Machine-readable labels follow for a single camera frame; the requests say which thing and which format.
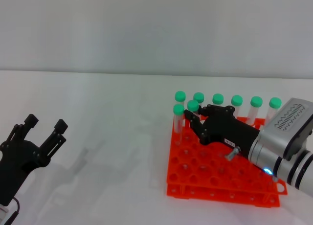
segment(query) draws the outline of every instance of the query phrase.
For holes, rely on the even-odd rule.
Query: label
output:
[[[233,143],[232,141],[229,141],[228,139],[226,139],[225,138],[225,143],[227,143],[228,145],[230,145],[230,146],[233,146],[233,147],[236,147],[236,144],[235,143]]]

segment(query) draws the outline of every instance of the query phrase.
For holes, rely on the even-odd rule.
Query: tabletop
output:
[[[280,208],[166,196],[174,94],[240,94],[240,116],[261,96],[313,100],[313,80],[0,71],[0,139],[33,113],[36,145],[62,118],[67,142],[17,193],[16,225],[312,224],[313,199],[292,187]],[[313,140],[308,149],[313,150]],[[14,211],[13,203],[9,206]]]

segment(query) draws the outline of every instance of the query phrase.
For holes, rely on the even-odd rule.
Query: screw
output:
[[[240,152],[240,148],[235,147],[228,155],[225,155],[225,158],[228,161],[231,161],[231,160],[233,160],[234,156],[236,156],[239,152]]]

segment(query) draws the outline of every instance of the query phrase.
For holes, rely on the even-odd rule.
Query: white wall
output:
[[[312,0],[0,0],[0,68],[313,78]]]

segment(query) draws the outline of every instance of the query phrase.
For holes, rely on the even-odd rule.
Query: plastic tube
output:
[[[212,102],[214,105],[220,106],[224,102],[224,96],[217,93],[213,95]]]
[[[196,100],[189,100],[187,103],[187,109],[193,112],[195,115],[199,116],[198,114],[199,103]]]
[[[268,122],[275,116],[280,106],[282,105],[282,101],[280,98],[273,97],[269,101],[268,114],[266,115],[264,125],[268,124]]]
[[[204,94],[201,92],[197,92],[194,94],[194,100],[196,100],[200,106],[202,106],[202,103],[204,102]]]
[[[184,114],[184,106],[182,104],[175,104],[174,108],[174,141],[176,145],[180,145],[182,138],[182,121]]]
[[[246,124],[252,126],[255,122],[255,118],[258,115],[259,108],[262,106],[263,100],[259,96],[254,96],[251,99],[251,107],[249,110],[248,117],[246,119]]]
[[[237,118],[240,106],[243,104],[243,98],[236,94],[231,98],[231,104],[235,107],[234,117]]]
[[[186,100],[186,94],[183,91],[177,91],[175,93],[175,100],[177,104],[182,104],[184,105],[184,102]]]

